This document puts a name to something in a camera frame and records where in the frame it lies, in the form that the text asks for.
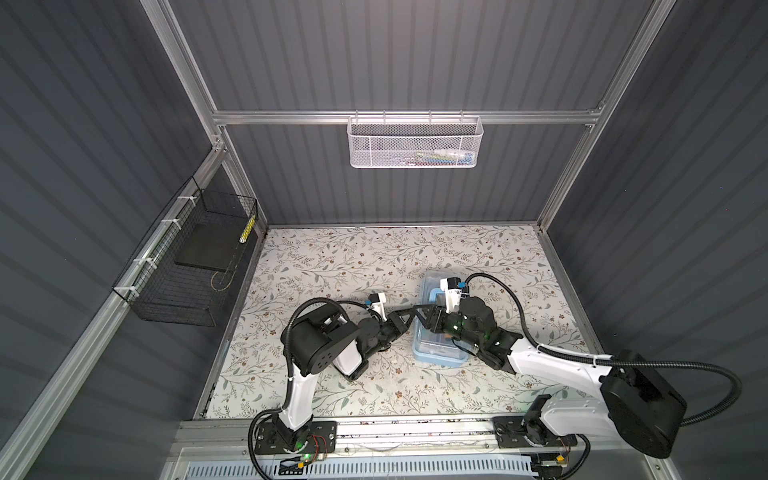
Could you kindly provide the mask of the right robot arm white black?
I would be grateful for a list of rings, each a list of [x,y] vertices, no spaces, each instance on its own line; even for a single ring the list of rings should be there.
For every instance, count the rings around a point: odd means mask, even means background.
[[[492,309],[477,297],[460,299],[448,310],[436,304],[416,309],[420,323],[434,333],[471,345],[474,356],[496,371],[541,377],[586,394],[566,403],[537,400],[526,419],[532,441],[540,436],[598,435],[621,438],[655,458],[672,452],[687,403],[641,356],[574,354],[534,346],[519,333],[496,324]]]

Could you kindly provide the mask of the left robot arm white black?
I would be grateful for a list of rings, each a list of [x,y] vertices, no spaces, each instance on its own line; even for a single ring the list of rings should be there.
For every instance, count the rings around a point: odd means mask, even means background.
[[[313,298],[291,315],[281,334],[287,363],[284,403],[271,415],[278,434],[293,450],[310,436],[312,401],[320,374],[329,366],[350,381],[362,376],[369,359],[388,350],[415,321],[429,322],[440,307],[415,305],[386,312],[383,293],[364,302]]]

